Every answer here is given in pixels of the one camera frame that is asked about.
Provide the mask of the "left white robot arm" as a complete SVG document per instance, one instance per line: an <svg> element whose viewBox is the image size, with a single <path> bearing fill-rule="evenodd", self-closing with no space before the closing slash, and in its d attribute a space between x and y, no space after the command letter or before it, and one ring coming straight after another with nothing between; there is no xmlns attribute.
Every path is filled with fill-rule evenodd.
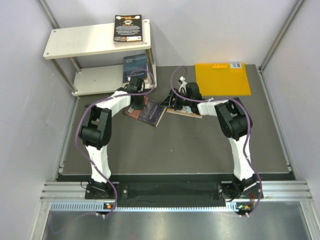
<svg viewBox="0 0 320 240"><path fill-rule="evenodd" d="M86 199L107 199L115 188L110 182L107 147L112 136L112 118L126 107L141 110L145 106L145 82L130 77L125 87L93 105L85 106L85 117L78 129L78 137L85 146L91 164L91 179L86 187Z"/></svg>

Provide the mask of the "black treehouse paperback book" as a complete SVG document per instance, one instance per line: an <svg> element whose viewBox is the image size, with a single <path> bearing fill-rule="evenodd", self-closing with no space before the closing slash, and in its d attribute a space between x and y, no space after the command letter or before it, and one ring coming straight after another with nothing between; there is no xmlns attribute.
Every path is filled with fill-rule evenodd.
<svg viewBox="0 0 320 240"><path fill-rule="evenodd" d="M143 45L143 21L141 14L115 15L113 44L115 47Z"/></svg>

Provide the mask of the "dark sunset cover book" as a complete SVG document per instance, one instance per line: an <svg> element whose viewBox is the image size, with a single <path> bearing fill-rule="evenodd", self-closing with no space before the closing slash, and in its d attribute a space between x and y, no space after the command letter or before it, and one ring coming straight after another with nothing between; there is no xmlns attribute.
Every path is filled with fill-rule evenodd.
<svg viewBox="0 0 320 240"><path fill-rule="evenodd" d="M167 108L147 96L144 97L144 103L143 109L128 106L123 110L123 114L156 128Z"/></svg>

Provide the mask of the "blue hardcover book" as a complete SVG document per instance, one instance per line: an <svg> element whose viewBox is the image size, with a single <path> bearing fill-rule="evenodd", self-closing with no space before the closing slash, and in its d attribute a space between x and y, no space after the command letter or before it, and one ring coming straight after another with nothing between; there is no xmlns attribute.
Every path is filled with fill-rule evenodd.
<svg viewBox="0 0 320 240"><path fill-rule="evenodd" d="M147 57L145 53L126 56L123 58L123 79L124 84L128 83L128 77L136 69L148 69Z"/></svg>

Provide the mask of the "orange illustrated children's book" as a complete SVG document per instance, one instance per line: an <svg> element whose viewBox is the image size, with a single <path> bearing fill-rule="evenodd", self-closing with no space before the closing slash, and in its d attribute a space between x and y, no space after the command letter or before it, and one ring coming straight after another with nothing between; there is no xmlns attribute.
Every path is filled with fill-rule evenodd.
<svg viewBox="0 0 320 240"><path fill-rule="evenodd" d="M197 119L203 118L202 115L197 115L196 113L193 113L189 106L183 106L181 110L167 108L166 112L170 113L170 114L176 114L176 115L181 115L181 116L186 116L186 117L193 117L193 118L197 118Z"/></svg>

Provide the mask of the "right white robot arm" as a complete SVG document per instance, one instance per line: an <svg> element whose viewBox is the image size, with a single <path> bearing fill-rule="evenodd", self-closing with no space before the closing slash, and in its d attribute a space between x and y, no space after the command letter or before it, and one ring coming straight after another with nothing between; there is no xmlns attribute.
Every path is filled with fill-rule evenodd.
<svg viewBox="0 0 320 240"><path fill-rule="evenodd" d="M178 89L172 88L161 103L163 107L182 111L187 108L198 116L218 119L220 129L228 139L233 156L233 180L221 187L220 197L228 202L245 198L257 184L257 174L251 166L249 140L252 119L239 98L224 100L204 99L196 82L179 82Z"/></svg>

